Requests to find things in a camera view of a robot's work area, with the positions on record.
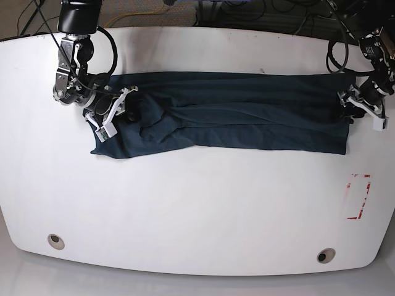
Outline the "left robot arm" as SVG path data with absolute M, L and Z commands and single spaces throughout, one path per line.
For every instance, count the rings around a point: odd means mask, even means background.
M 394 94 L 394 1 L 335 1 L 337 14 L 373 71 L 356 99 L 385 118 L 384 100 Z

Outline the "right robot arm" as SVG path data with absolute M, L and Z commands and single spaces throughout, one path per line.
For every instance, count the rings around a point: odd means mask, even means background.
M 111 34 L 99 26 L 102 1 L 62 1 L 58 31 L 64 33 L 58 47 L 58 68 L 53 88 L 54 99 L 62 105 L 75 104 L 96 121 L 104 120 L 112 109 L 116 116 L 124 113 L 124 99 L 137 91 L 136 86 L 112 89 L 110 78 L 115 72 L 119 53 Z M 113 53 L 111 68 L 90 74 L 88 62 L 94 54 L 91 35 L 102 33 L 110 42 Z

